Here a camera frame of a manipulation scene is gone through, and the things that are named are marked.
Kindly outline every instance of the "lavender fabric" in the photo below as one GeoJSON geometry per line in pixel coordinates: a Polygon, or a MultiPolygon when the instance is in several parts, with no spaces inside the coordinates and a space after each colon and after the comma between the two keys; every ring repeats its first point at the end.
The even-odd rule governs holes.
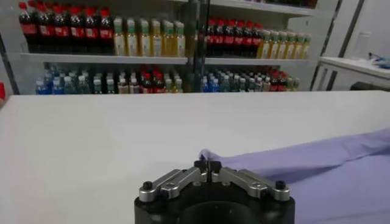
{"type": "Polygon", "coordinates": [[[200,154],[285,180],[297,224],[390,223],[390,129],[233,157],[200,154]]]}

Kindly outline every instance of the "store shelf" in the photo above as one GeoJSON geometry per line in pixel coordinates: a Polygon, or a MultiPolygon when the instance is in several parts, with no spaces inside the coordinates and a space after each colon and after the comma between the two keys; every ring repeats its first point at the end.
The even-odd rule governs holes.
{"type": "Polygon", "coordinates": [[[256,58],[206,58],[206,65],[297,65],[307,64],[308,60],[275,60],[256,58]]]}
{"type": "Polygon", "coordinates": [[[112,64],[155,64],[185,65],[187,58],[174,57],[123,57],[104,55],[71,55],[71,54],[30,54],[21,53],[21,58],[32,62],[60,63],[112,63],[112,64]]]}
{"type": "Polygon", "coordinates": [[[210,0],[211,5],[221,5],[226,7],[252,9],[266,12],[285,13],[297,16],[314,16],[317,15],[317,10],[306,9],[301,7],[293,7],[287,5],[267,4],[260,2],[235,1],[235,0],[210,0]]]}

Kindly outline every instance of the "black screw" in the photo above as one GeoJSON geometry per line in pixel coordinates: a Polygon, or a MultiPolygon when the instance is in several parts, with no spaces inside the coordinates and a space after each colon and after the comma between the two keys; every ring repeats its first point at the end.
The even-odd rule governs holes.
{"type": "Polygon", "coordinates": [[[286,183],[284,181],[278,180],[275,182],[275,188],[277,190],[284,190],[286,189],[286,183]]]}
{"type": "Polygon", "coordinates": [[[143,184],[142,184],[142,188],[145,190],[145,191],[149,191],[151,190],[153,187],[153,183],[151,181],[145,181],[143,184]]]}

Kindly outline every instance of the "white table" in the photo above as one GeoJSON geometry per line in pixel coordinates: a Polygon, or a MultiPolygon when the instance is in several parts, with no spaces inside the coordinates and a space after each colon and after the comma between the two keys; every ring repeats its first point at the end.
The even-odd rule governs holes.
{"type": "Polygon", "coordinates": [[[129,224],[145,180],[390,124],[384,92],[13,96],[0,110],[0,223],[129,224]]]}
{"type": "Polygon", "coordinates": [[[328,70],[352,75],[368,75],[379,80],[390,80],[390,69],[374,66],[370,61],[352,60],[348,58],[321,57],[320,66],[324,67],[320,77],[318,91],[324,90],[324,82],[328,70]]]}

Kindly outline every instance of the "cola bottle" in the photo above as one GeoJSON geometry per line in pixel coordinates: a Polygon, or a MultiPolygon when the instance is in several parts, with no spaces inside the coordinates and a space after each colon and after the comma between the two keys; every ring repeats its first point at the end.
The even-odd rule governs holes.
{"type": "Polygon", "coordinates": [[[243,30],[243,47],[241,50],[241,55],[244,57],[251,57],[251,51],[252,51],[252,28],[253,23],[251,21],[248,21],[246,24],[246,27],[243,30]]]}
{"type": "Polygon", "coordinates": [[[35,24],[32,15],[27,11],[26,3],[19,2],[19,9],[22,11],[19,14],[19,23],[22,28],[24,37],[26,37],[29,52],[36,53],[39,51],[37,25],[35,24]]]}
{"type": "Polygon", "coordinates": [[[71,53],[71,43],[69,40],[69,24],[66,21],[62,8],[59,5],[54,6],[54,29],[57,37],[57,51],[59,53],[71,53]]]}
{"type": "Polygon", "coordinates": [[[223,46],[223,54],[231,55],[234,48],[234,20],[230,20],[228,25],[224,27],[224,46],[223,46]]]}
{"type": "Polygon", "coordinates": [[[87,53],[100,54],[99,47],[99,22],[96,20],[94,8],[87,8],[85,10],[85,38],[87,40],[87,53]]]}
{"type": "Polygon", "coordinates": [[[85,53],[84,19],[80,15],[80,9],[75,6],[71,7],[70,27],[72,33],[72,52],[75,54],[85,53]]]}
{"type": "Polygon", "coordinates": [[[43,4],[38,3],[38,25],[40,32],[40,51],[44,53],[55,52],[54,20],[46,13],[43,4]]]}
{"type": "Polygon", "coordinates": [[[215,28],[214,32],[214,56],[221,56],[222,55],[222,48],[224,45],[224,21],[222,19],[218,20],[218,25],[215,28]]]}
{"type": "Polygon", "coordinates": [[[207,56],[212,56],[214,52],[214,29],[215,21],[213,19],[209,19],[207,27],[207,56]]]}
{"type": "Polygon", "coordinates": [[[110,18],[108,9],[101,10],[102,20],[100,23],[100,40],[102,53],[105,55],[114,54],[114,24],[110,18]]]}
{"type": "Polygon", "coordinates": [[[240,20],[238,21],[238,25],[234,30],[234,55],[241,55],[241,46],[243,45],[243,27],[245,22],[240,20]]]}

